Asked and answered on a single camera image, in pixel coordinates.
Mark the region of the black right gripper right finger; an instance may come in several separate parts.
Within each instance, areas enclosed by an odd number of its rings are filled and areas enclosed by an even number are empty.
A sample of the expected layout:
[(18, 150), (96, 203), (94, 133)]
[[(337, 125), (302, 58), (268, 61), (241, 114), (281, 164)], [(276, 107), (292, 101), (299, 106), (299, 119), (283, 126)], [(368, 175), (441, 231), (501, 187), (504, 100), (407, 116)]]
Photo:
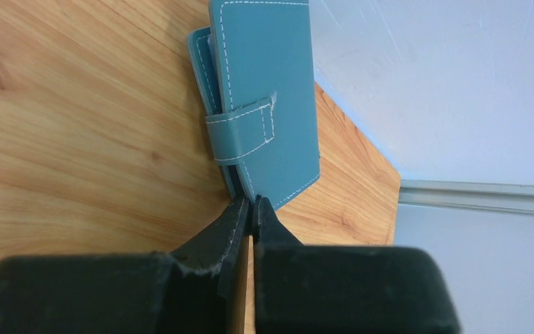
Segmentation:
[(259, 196), (252, 210), (258, 333), (459, 333), (442, 272), (425, 251), (306, 245)]

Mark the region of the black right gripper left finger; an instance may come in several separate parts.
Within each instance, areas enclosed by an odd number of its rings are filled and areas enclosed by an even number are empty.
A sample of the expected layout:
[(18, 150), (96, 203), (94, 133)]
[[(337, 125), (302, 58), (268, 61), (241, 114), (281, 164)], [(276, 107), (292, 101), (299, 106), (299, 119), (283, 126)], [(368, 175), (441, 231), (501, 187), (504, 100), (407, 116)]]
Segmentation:
[(172, 252), (0, 261), (0, 333), (226, 333), (250, 203), (237, 197)]

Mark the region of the teal leather card holder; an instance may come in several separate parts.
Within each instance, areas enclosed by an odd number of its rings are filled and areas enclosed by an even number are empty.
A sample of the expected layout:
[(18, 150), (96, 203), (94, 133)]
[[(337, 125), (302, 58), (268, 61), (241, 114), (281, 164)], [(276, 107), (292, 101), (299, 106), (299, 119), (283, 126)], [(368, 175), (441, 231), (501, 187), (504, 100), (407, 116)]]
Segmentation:
[(321, 174), (307, 1), (210, 1), (188, 53), (232, 196), (285, 206)]

